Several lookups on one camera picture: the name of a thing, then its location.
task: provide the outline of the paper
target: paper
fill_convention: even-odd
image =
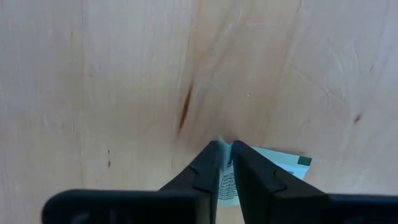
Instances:
[[[218,189],[218,205],[222,207],[237,206],[239,205],[239,197],[235,186],[234,167],[231,160],[231,145],[224,142],[221,138],[219,138],[218,142],[223,151],[223,162],[220,170],[220,187]],[[276,152],[259,147],[252,148],[299,179],[304,179],[305,174],[310,168],[311,158]]]

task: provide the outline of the wood grain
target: wood grain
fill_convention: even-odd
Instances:
[[[398,194],[397,21],[395,1],[0,0],[0,223],[158,189],[219,135],[312,157],[327,192]]]

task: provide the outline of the white paper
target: white paper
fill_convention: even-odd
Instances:
[[[234,167],[231,163],[231,145],[219,138],[223,151],[223,162],[220,169],[220,187],[218,189],[218,205],[222,207],[233,207],[239,205],[238,192],[236,191]],[[272,161],[274,164],[290,172],[299,179],[304,179],[310,166],[298,164],[300,156],[269,149],[252,147],[258,153]]]

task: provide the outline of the wooden surface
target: wooden surface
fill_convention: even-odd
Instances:
[[[312,157],[327,192],[398,194],[397,21],[397,1],[0,0],[0,223],[158,189],[219,135]]]

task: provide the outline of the plywood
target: plywood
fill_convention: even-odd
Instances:
[[[398,194],[396,1],[0,1],[0,223],[158,189],[219,135]],[[242,223],[239,208],[219,223]]]

